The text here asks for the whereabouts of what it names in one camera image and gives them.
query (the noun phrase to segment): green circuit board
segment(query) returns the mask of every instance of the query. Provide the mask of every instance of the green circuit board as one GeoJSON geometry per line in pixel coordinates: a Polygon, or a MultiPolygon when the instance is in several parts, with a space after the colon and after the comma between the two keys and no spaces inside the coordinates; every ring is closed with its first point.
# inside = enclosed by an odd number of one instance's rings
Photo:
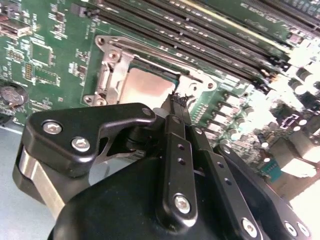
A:
{"type": "MultiPolygon", "coordinates": [[[[19,12],[10,19],[4,13],[0,15],[3,26],[0,31],[0,87],[14,83],[28,93],[27,103],[14,108],[0,98],[0,113],[13,116],[16,124],[24,125],[28,116],[35,112],[87,107],[84,96],[95,91],[104,56],[95,44],[95,37],[126,37],[211,75],[216,89],[205,91],[190,112],[192,122],[203,129],[226,92],[239,97],[240,105],[228,124],[210,140],[214,146],[228,137],[227,129],[237,128],[235,118],[243,116],[243,108],[261,94],[248,76],[262,78],[260,67],[275,70],[268,56],[281,58],[299,44],[289,39],[293,34],[292,25],[255,9],[246,1],[199,2],[0,0],[1,6],[13,5],[19,12]],[[100,15],[79,16],[72,10],[75,5],[99,10],[100,15]],[[8,34],[7,30],[12,28],[8,28],[7,23],[20,25],[19,29],[29,28],[29,31],[8,34]],[[134,23],[136,28],[128,26],[129,23],[134,23]],[[226,71],[212,63],[226,66],[226,71]]],[[[312,39],[304,33],[301,36],[312,39]]],[[[178,84],[174,79],[167,80],[178,84]]],[[[265,128],[265,132],[276,132],[278,137],[291,133],[273,128],[265,128]]],[[[253,146],[256,140],[252,131],[246,133],[245,139],[231,145],[252,163],[259,155],[259,148],[253,146]]]]}

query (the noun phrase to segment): electrolytic capacitor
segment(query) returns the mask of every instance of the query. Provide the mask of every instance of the electrolytic capacitor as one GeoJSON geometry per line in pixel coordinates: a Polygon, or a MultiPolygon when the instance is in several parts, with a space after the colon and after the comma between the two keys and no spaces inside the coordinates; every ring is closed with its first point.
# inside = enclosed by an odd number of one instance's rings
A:
{"type": "Polygon", "coordinates": [[[219,144],[224,144],[224,145],[229,145],[229,140],[228,139],[221,139],[220,141],[219,141],[219,144]]]}
{"type": "Polygon", "coordinates": [[[266,140],[266,138],[265,138],[263,133],[259,133],[257,135],[257,138],[258,138],[262,148],[265,149],[265,148],[267,148],[269,146],[269,143],[267,142],[267,140],[266,140]]]}
{"type": "Polygon", "coordinates": [[[243,117],[240,117],[238,118],[237,120],[235,120],[236,124],[238,125],[238,127],[240,129],[245,129],[246,128],[246,125],[247,125],[247,121],[245,118],[243,117]]]}
{"type": "Polygon", "coordinates": [[[306,84],[316,82],[315,76],[304,67],[299,68],[299,70],[296,72],[296,75],[306,84]]]}
{"type": "Polygon", "coordinates": [[[260,157],[263,162],[268,163],[273,156],[266,150],[260,149],[260,157]]]}
{"type": "Polygon", "coordinates": [[[238,130],[235,129],[235,128],[232,128],[232,129],[228,130],[228,134],[229,134],[230,139],[231,139],[232,141],[237,141],[237,140],[239,140],[240,137],[241,137],[241,134],[240,134],[240,133],[238,132],[238,130]]]}
{"type": "Polygon", "coordinates": [[[292,90],[294,91],[295,94],[297,95],[302,95],[307,92],[307,88],[297,79],[292,78],[289,82],[288,85],[292,90]]]}
{"type": "Polygon", "coordinates": [[[247,118],[251,118],[254,115],[255,109],[251,106],[244,109],[247,118]]]}

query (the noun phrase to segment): mounting hole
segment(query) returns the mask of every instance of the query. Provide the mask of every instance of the mounting hole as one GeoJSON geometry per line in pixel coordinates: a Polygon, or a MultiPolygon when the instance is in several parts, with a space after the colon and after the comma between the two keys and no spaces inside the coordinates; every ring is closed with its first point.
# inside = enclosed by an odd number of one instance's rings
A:
{"type": "Polygon", "coordinates": [[[180,163],[181,165],[186,165],[186,161],[185,160],[183,160],[182,158],[178,158],[178,163],[180,163]]]}
{"type": "Polygon", "coordinates": [[[228,178],[225,178],[224,181],[225,181],[225,183],[228,184],[229,186],[232,185],[232,182],[231,182],[228,178]]]}
{"type": "Polygon", "coordinates": [[[104,38],[102,38],[102,37],[99,37],[99,38],[98,38],[98,44],[99,44],[100,46],[105,45],[105,43],[106,43],[106,41],[105,41],[104,38]]]}
{"type": "Polygon", "coordinates": [[[185,150],[185,147],[184,147],[182,144],[178,144],[178,148],[179,148],[180,150],[185,150]]]}
{"type": "Polygon", "coordinates": [[[218,161],[218,163],[217,163],[217,164],[219,165],[219,167],[220,167],[220,168],[222,168],[222,169],[224,169],[224,168],[225,168],[225,166],[224,166],[221,162],[219,162],[219,161],[218,161]]]}

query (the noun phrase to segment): surface-mount component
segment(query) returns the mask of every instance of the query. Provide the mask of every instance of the surface-mount component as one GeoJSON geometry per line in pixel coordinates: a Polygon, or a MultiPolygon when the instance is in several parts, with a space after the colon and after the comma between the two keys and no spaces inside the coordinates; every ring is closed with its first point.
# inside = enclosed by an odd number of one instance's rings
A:
{"type": "Polygon", "coordinates": [[[255,114],[255,109],[251,106],[248,106],[244,109],[244,113],[248,119],[252,119],[255,114]]]}
{"type": "Polygon", "coordinates": [[[279,110],[273,113],[273,116],[276,118],[277,123],[281,129],[293,129],[293,131],[299,131],[300,126],[303,126],[307,123],[306,119],[303,119],[301,114],[289,107],[286,104],[281,104],[279,110]]]}
{"type": "Polygon", "coordinates": [[[0,21],[0,33],[14,39],[29,35],[31,31],[30,25],[15,19],[0,21]]]}
{"type": "Polygon", "coordinates": [[[279,138],[271,147],[270,153],[278,163],[281,171],[298,178],[313,177],[315,167],[304,162],[294,145],[284,138],[279,138]]]}
{"type": "Polygon", "coordinates": [[[267,152],[265,149],[260,149],[260,159],[264,162],[264,163],[268,163],[270,162],[270,160],[272,159],[272,155],[267,152]]]}
{"type": "Polygon", "coordinates": [[[248,125],[247,120],[244,117],[239,117],[235,120],[236,124],[240,129],[245,129],[248,125]]]}
{"type": "Polygon", "coordinates": [[[221,130],[221,124],[216,121],[211,121],[208,123],[207,128],[214,132],[219,132],[221,130]]]}
{"type": "Polygon", "coordinates": [[[51,58],[52,58],[52,52],[49,47],[33,43],[31,45],[31,50],[32,50],[32,59],[33,60],[35,60],[39,63],[43,63],[45,65],[50,65],[51,58]]]}
{"type": "Polygon", "coordinates": [[[256,137],[258,138],[262,148],[266,149],[269,147],[269,143],[267,142],[263,133],[259,133],[256,137]]]}
{"type": "Polygon", "coordinates": [[[297,95],[302,95],[307,92],[307,88],[297,79],[293,78],[289,81],[288,85],[292,88],[293,92],[297,95]]]}
{"type": "Polygon", "coordinates": [[[225,115],[231,115],[233,113],[233,108],[230,104],[225,102],[219,102],[218,103],[218,109],[219,112],[225,114],[225,115]]]}
{"type": "Polygon", "coordinates": [[[0,87],[0,100],[11,108],[25,104],[28,101],[27,91],[14,83],[0,87]]]}
{"type": "Polygon", "coordinates": [[[231,128],[228,130],[228,135],[231,141],[237,141],[241,138],[241,134],[235,128],[231,128]]]}
{"type": "Polygon", "coordinates": [[[213,112],[212,114],[213,114],[212,120],[216,121],[217,123],[225,124],[228,120],[227,116],[221,112],[213,112]]]}
{"type": "Polygon", "coordinates": [[[240,98],[230,92],[226,92],[224,95],[224,100],[226,103],[230,104],[231,106],[238,106],[240,104],[240,98]]]}
{"type": "Polygon", "coordinates": [[[313,163],[320,162],[320,141],[318,138],[308,136],[303,131],[297,131],[289,136],[300,156],[313,163]]]}
{"type": "Polygon", "coordinates": [[[298,78],[300,78],[302,81],[304,81],[305,84],[307,84],[309,86],[312,86],[316,82],[320,81],[320,79],[316,75],[309,72],[304,67],[299,68],[298,71],[296,72],[296,75],[298,76],[298,78]]]}

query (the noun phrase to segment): white surface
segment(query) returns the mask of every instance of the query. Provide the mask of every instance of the white surface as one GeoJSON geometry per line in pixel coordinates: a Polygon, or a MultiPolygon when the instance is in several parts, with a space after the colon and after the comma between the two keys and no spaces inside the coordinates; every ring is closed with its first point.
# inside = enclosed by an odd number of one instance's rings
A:
{"type": "Polygon", "coordinates": [[[20,191],[12,178],[20,138],[0,128],[0,240],[46,240],[55,224],[51,213],[20,191]]]}

